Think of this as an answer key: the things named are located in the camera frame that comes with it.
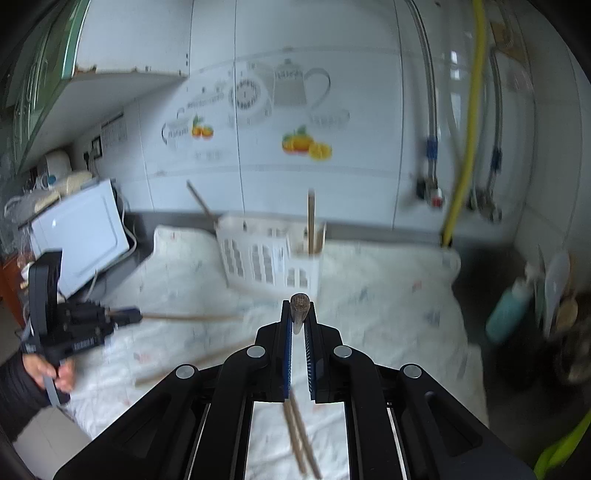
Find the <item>neon green object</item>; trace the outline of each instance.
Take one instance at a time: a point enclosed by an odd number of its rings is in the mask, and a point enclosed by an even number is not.
[[[591,425],[591,410],[572,432],[542,452],[534,467],[534,473],[538,480],[544,480],[550,470],[563,465],[570,458],[589,425]]]

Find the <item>wall cabinet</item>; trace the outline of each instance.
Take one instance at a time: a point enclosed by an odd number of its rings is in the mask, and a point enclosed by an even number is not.
[[[16,171],[134,98],[189,75],[193,0],[66,0],[21,80]]]

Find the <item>teal soap bottle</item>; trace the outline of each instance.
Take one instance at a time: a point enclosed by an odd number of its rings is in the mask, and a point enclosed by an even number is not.
[[[524,317],[534,294],[530,278],[518,278],[511,288],[506,289],[486,321],[486,336],[500,345],[515,331]]]

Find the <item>black sleeve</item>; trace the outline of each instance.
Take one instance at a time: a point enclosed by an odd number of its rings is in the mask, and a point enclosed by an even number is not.
[[[21,352],[0,365],[0,425],[11,442],[49,404],[47,393],[26,372]]]

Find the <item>yellow gas hose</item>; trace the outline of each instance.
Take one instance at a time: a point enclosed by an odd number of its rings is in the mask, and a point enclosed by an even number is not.
[[[464,206],[466,193],[472,180],[474,169],[474,156],[476,155],[476,134],[478,133],[478,110],[480,105],[480,92],[482,90],[482,70],[486,57],[486,30],[485,13],[482,0],[472,0],[474,18],[476,23],[476,50],[470,74],[470,95],[468,97],[468,126],[466,129],[466,149],[464,152],[464,163],[460,180],[453,193],[452,205],[447,213],[441,244],[448,247],[452,241],[453,229],[456,226],[457,218]]]

